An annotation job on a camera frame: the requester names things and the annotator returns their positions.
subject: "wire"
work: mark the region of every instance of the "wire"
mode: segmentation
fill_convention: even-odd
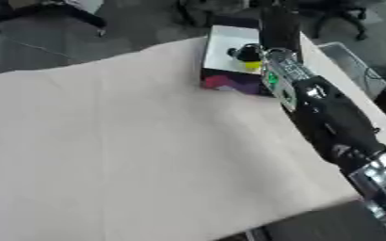
[[[42,47],[42,46],[38,46],[38,45],[33,45],[33,44],[25,43],[25,42],[22,42],[22,41],[19,41],[19,40],[15,40],[14,38],[12,38],[12,37],[10,37],[10,36],[2,33],[2,32],[0,32],[0,37],[2,37],[4,40],[13,42],[15,44],[22,45],[22,46],[27,47],[27,48],[32,48],[32,49],[36,49],[36,50],[39,50],[39,51],[43,51],[43,52],[51,54],[51,55],[64,56],[64,57],[66,57],[69,60],[75,61],[76,63],[83,63],[84,62],[83,60],[81,60],[81,59],[79,59],[77,57],[69,56],[69,55],[66,55],[66,54],[54,51],[54,50],[50,50],[50,49],[48,49],[46,47]]]

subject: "open box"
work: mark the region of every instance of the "open box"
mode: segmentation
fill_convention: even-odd
[[[247,94],[270,95],[261,80],[261,70],[245,68],[227,54],[248,43],[259,43],[258,21],[218,17],[210,31],[201,67],[201,86],[237,90]]]

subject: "floor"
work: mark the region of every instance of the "floor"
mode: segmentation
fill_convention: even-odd
[[[72,19],[38,16],[1,24],[0,72],[36,70],[88,62],[134,52],[158,43],[204,35],[206,29],[177,24],[173,0],[107,0],[99,15],[109,22],[107,34]],[[370,7],[365,23],[369,39],[354,41],[355,29],[331,21],[316,43],[341,41],[370,66],[386,65],[386,2]],[[303,19],[310,33],[312,19]],[[39,48],[25,45],[38,45]],[[357,202],[271,224],[274,241],[386,241],[386,234]]]

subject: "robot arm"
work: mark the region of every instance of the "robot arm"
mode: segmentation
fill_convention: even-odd
[[[336,165],[386,226],[386,146],[341,90],[296,61],[292,51],[263,51],[263,82],[320,156]]]

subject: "white paper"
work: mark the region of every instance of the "white paper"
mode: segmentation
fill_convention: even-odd
[[[0,241],[213,240],[354,199],[276,100],[198,87],[204,44],[0,74]],[[386,144],[385,115],[303,48]]]

